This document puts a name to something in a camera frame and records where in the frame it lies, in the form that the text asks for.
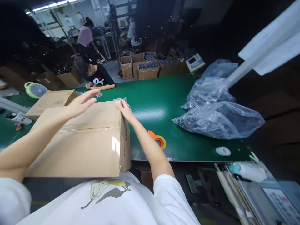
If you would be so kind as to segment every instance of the green workbench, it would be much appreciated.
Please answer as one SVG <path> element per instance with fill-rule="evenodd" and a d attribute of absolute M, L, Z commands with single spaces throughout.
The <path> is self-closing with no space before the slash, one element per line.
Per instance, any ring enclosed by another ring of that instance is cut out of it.
<path fill-rule="evenodd" d="M 136 118 L 147 130 L 161 135 L 167 142 L 164 152 L 170 161 L 225 162 L 250 160 L 250 151 L 242 140 L 217 140 L 188 132 L 172 119 L 183 115 L 186 110 L 180 106 L 195 82 L 192 75 L 177 75 L 142 81 L 117 83 L 114 89 L 104 90 L 98 102 L 111 101 L 115 98 L 127 97 Z M 87 91 L 85 87 L 76 91 Z M 11 101 L 22 106 L 32 106 L 36 99 L 26 94 L 12 96 Z M 25 126 L 16 132 L 14 123 L 0 116 L 0 149 L 25 135 L 31 128 Z M 132 160 L 146 160 L 138 138 L 130 126 L 130 146 Z M 231 150 L 230 156 L 220 156 L 216 147 L 225 146 Z"/>

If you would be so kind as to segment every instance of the white bottle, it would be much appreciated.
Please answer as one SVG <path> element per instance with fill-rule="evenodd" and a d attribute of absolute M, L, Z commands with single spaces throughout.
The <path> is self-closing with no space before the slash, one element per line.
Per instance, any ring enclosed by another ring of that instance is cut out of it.
<path fill-rule="evenodd" d="M 262 182 L 267 179 L 266 172 L 258 165 L 247 162 L 234 162 L 229 169 L 236 174 L 241 175 L 243 178 L 255 182 Z"/>

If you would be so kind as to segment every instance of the clear plastic bag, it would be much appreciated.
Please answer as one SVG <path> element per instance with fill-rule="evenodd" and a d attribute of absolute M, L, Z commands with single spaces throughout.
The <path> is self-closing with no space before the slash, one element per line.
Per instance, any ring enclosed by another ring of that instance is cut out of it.
<path fill-rule="evenodd" d="M 227 79 L 237 68 L 237 62 L 233 63 L 228 59 L 217 59 L 207 67 L 200 77 L 200 80 L 204 80 L 207 77 L 220 77 Z"/>
<path fill-rule="evenodd" d="M 173 119 L 183 129 L 217 139 L 249 137 L 265 120 L 259 112 L 233 102 L 198 106 Z"/>
<path fill-rule="evenodd" d="M 220 77 L 207 77 L 204 80 L 196 80 L 187 96 L 187 102 L 181 107 L 190 110 L 214 102 L 235 102 L 235 97 L 229 93 L 228 86 L 229 81 Z"/>

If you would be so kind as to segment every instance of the woman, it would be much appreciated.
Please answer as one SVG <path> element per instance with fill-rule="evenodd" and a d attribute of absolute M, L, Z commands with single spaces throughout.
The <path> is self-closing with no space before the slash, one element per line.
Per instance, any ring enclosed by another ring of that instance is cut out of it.
<path fill-rule="evenodd" d="M 108 90 L 116 86 L 115 82 L 102 65 L 87 64 L 81 56 L 76 56 L 74 62 L 79 74 L 89 81 L 89 83 L 85 85 L 87 89 Z"/>
<path fill-rule="evenodd" d="M 134 128 L 147 156 L 154 182 L 154 194 L 132 173 L 124 172 L 114 180 L 106 178 L 82 183 L 29 215 L 31 196 L 22 185 L 27 169 L 68 120 L 79 116 L 96 102 L 93 96 L 98 93 L 99 90 L 83 93 L 63 112 L 0 153 L 1 225 L 15 225 L 19 221 L 20 224 L 44 225 L 199 225 L 164 152 L 134 117 L 123 99 L 119 99 L 122 103 L 116 107 Z"/>
<path fill-rule="evenodd" d="M 78 35 L 78 49 L 87 63 L 92 63 L 97 65 L 97 59 L 95 56 L 95 51 L 99 51 L 94 43 L 92 30 L 94 28 L 93 21 L 86 17 L 86 23 L 82 28 L 80 28 Z"/>

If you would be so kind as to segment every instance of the man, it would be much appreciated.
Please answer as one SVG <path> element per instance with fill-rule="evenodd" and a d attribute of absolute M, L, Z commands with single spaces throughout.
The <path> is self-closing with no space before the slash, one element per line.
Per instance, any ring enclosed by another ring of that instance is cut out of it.
<path fill-rule="evenodd" d="M 130 22 L 130 26 L 129 26 L 129 30 L 128 30 L 127 39 L 125 40 L 125 42 L 126 43 L 131 42 L 132 47 L 135 50 L 140 51 L 142 41 L 135 40 L 135 15 L 130 16 L 129 22 Z"/>

